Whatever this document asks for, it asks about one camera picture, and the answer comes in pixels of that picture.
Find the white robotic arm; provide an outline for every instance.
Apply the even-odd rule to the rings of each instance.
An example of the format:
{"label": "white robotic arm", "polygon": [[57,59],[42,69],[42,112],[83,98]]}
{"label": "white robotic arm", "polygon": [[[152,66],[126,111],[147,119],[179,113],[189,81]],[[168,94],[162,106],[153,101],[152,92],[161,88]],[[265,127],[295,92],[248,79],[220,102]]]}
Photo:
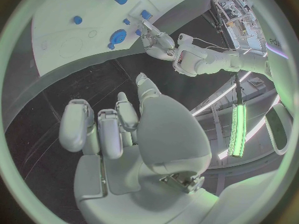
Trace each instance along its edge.
{"label": "white robotic arm", "polygon": [[178,38],[178,48],[174,41],[164,32],[143,21],[142,42],[146,53],[152,57],[172,61],[176,71],[194,77],[200,74],[212,74],[221,69],[231,72],[239,70],[252,71],[266,75],[269,79],[271,71],[266,57],[250,54],[240,54],[235,50],[217,52],[211,49],[193,45],[193,37],[181,33]]}

